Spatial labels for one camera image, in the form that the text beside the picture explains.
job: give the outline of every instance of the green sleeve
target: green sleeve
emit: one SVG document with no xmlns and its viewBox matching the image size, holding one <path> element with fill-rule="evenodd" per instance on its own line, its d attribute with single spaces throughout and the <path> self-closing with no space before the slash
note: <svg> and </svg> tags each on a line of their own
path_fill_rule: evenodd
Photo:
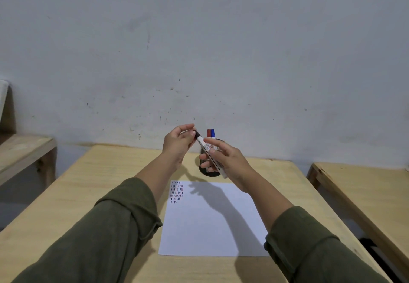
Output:
<svg viewBox="0 0 409 283">
<path fill-rule="evenodd" d="M 13 283 L 123 282 L 134 257 L 161 225 L 149 187 L 127 179 Z"/>
<path fill-rule="evenodd" d="M 299 206 L 278 217 L 264 248 L 289 282 L 388 282 Z"/>
</svg>

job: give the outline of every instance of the sleeve cuff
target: sleeve cuff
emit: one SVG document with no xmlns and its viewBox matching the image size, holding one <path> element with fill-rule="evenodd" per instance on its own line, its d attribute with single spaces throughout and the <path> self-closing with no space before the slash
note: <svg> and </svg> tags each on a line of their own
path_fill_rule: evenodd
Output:
<svg viewBox="0 0 409 283">
<path fill-rule="evenodd" d="M 339 240 L 307 211 L 294 206 L 276 219 L 264 248 L 290 281 L 309 252 L 328 238 Z"/>
<path fill-rule="evenodd" d="M 112 200 L 127 208 L 134 217 L 139 239 L 150 240 L 163 224 L 157 216 L 155 198 L 149 187 L 139 178 L 131 177 L 112 189 L 95 205 Z"/>
</svg>

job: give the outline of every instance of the white sheet of paper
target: white sheet of paper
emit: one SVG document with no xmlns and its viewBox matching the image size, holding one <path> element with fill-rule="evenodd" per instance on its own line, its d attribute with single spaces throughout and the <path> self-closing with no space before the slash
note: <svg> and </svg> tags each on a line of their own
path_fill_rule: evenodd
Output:
<svg viewBox="0 0 409 283">
<path fill-rule="evenodd" d="M 232 183 L 172 181 L 159 255 L 268 256 L 253 200 Z"/>
</svg>

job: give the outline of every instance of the olive green shirt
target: olive green shirt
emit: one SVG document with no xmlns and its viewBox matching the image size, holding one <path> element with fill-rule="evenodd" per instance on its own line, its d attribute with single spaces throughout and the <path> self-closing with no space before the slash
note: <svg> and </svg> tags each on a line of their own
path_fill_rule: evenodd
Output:
<svg viewBox="0 0 409 283">
<path fill-rule="evenodd" d="M 134 257 L 161 226 L 149 187 L 127 179 L 13 283 L 122 283 Z M 264 248 L 290 282 L 387 282 L 298 206 L 278 217 Z"/>
</svg>

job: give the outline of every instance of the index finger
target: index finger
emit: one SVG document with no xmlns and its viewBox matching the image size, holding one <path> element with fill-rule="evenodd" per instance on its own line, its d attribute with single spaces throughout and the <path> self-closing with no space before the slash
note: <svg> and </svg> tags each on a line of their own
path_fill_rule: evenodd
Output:
<svg viewBox="0 0 409 283">
<path fill-rule="evenodd" d="M 232 151 L 233 151 L 233 146 L 227 144 L 224 141 L 216 140 L 216 139 L 213 139 L 213 138 L 204 138 L 203 140 L 206 143 L 216 145 L 218 148 L 221 148 L 222 151 L 226 152 L 228 155 L 230 155 L 232 153 Z"/>
<path fill-rule="evenodd" d="M 194 123 L 188 123 L 186 125 L 177 126 L 175 129 L 169 132 L 169 134 L 173 137 L 178 137 L 183 131 L 192 129 L 195 126 Z"/>
</svg>

